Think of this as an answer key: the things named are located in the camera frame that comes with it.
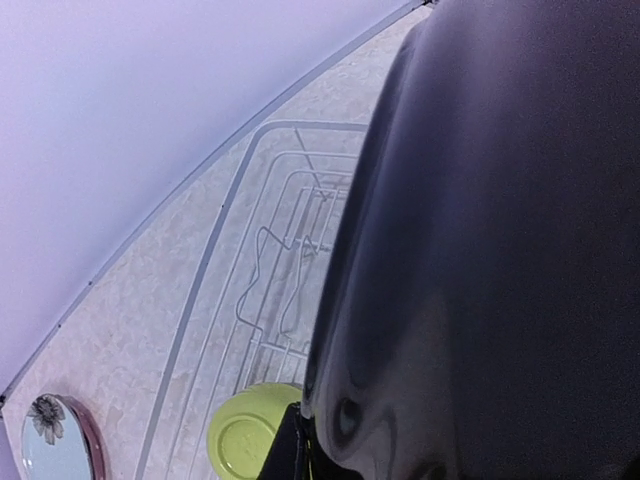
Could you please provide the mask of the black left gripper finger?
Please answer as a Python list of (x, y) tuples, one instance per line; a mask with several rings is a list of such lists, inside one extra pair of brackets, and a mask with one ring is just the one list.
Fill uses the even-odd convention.
[(257, 479), (311, 480), (312, 447), (312, 427), (301, 413), (301, 403), (289, 404)]

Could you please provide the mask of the pink polka dot plate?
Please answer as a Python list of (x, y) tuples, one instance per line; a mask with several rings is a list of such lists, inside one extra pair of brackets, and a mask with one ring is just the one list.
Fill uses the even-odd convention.
[(94, 480), (110, 478), (106, 450), (103, 446), (100, 430), (90, 411), (77, 399), (64, 396), (64, 403), (75, 416), (82, 433), (87, 451), (91, 476)]

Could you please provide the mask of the black rimmed plate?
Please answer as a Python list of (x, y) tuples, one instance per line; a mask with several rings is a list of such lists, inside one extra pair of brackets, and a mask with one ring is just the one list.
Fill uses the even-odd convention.
[(328, 479), (639, 475), (639, 5), (442, 1), (374, 110), (302, 414)]

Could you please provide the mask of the light teal flower plate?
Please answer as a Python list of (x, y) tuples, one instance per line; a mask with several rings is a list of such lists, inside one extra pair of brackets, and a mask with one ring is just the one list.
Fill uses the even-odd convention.
[(31, 480), (94, 478), (83, 430), (57, 396), (43, 394), (31, 403), (22, 427), (22, 463)]

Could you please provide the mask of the lime green bowl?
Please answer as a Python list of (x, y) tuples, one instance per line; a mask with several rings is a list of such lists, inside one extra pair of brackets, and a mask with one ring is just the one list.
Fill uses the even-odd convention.
[(252, 385), (226, 400), (213, 415), (207, 451), (220, 479), (256, 479), (286, 408), (302, 390), (285, 383)]

